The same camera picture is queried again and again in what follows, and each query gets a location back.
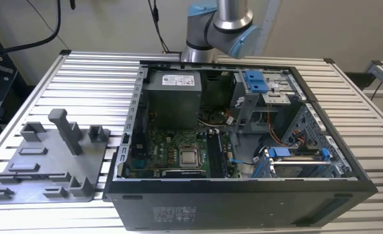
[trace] label sticker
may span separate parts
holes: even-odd
[[[230,116],[230,118],[228,118],[228,120],[226,121],[226,123],[227,123],[228,125],[231,125],[234,120],[235,120],[234,117]]]
[[[154,207],[154,221],[166,222],[194,222],[198,207],[195,206],[156,206]]]
[[[194,76],[164,75],[163,85],[195,86]]]

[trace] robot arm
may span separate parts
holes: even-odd
[[[250,55],[260,34],[252,20],[254,13],[246,0],[211,0],[192,4],[182,61],[216,62],[215,49],[236,59]]]

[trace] white wall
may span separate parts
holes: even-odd
[[[383,0],[282,0],[264,55],[332,58],[364,71],[383,60]]]
[[[50,26],[56,25],[56,1],[31,0]],[[187,36],[187,8],[196,0],[158,0],[160,31],[172,51],[182,51]],[[251,0],[260,25],[267,0]],[[76,10],[62,1],[60,37],[72,50],[160,53],[147,0],[78,0]],[[0,0],[0,41],[4,47],[39,41],[52,34],[26,0]],[[36,84],[66,49],[59,39],[11,57],[27,82]]]

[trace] green motherboard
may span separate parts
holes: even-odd
[[[134,159],[131,177],[160,178],[166,170],[202,170],[210,177],[207,147],[206,132],[152,130],[148,157]],[[224,155],[234,157],[227,134],[222,135],[222,147]],[[236,177],[236,170],[226,177]]]

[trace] metal rail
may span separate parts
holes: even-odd
[[[132,84],[140,60],[179,60],[178,55],[72,52],[60,56],[0,136],[0,172],[14,156],[27,121],[48,121],[52,108],[66,108],[80,128],[102,124],[112,130],[95,200],[87,203],[0,205],[0,231],[12,233],[124,233],[112,203],[102,201],[110,160],[124,130]],[[311,87],[347,145],[375,182],[379,193],[322,229],[216,230],[192,233],[348,233],[383,230],[383,113],[335,64],[323,59],[250,57],[220,63],[295,66]]]

